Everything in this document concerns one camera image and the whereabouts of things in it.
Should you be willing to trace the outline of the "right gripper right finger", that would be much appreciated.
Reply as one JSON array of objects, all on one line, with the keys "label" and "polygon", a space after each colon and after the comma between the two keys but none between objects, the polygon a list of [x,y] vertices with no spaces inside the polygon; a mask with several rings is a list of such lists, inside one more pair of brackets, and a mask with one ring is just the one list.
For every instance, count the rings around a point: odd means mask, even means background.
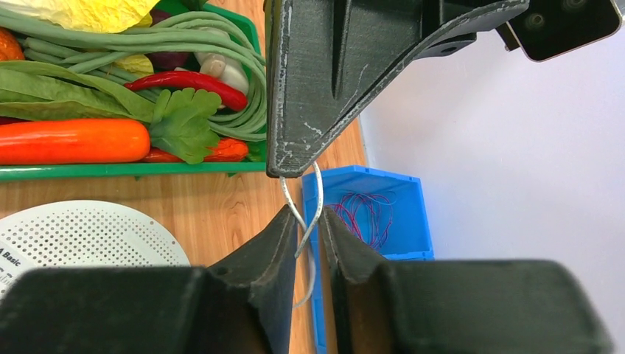
[{"label": "right gripper right finger", "polygon": [[337,353],[612,353],[580,282],[550,260],[389,260],[319,220]]}]

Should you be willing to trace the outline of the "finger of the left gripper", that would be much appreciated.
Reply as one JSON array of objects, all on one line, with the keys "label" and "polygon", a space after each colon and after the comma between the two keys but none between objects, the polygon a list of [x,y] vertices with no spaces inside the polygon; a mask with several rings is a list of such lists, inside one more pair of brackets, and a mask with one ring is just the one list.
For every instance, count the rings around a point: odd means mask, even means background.
[{"label": "finger of the left gripper", "polygon": [[444,57],[527,1],[266,1],[266,172],[297,178],[412,61]]}]

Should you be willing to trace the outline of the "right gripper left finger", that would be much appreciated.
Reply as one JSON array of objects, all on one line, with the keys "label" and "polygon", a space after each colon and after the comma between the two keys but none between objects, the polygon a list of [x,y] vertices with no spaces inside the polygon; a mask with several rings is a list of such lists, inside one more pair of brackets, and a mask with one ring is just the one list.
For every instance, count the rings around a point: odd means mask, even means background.
[{"label": "right gripper left finger", "polygon": [[1,304],[3,353],[287,353],[297,221],[209,267],[48,268]]}]

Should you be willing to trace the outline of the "white perforated spool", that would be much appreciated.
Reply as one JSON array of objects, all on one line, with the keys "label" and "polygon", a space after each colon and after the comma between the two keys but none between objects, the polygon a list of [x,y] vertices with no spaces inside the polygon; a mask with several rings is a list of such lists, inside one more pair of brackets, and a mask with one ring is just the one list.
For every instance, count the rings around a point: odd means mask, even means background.
[{"label": "white perforated spool", "polygon": [[169,230],[121,204],[60,201],[1,218],[2,294],[35,268],[189,264]]}]

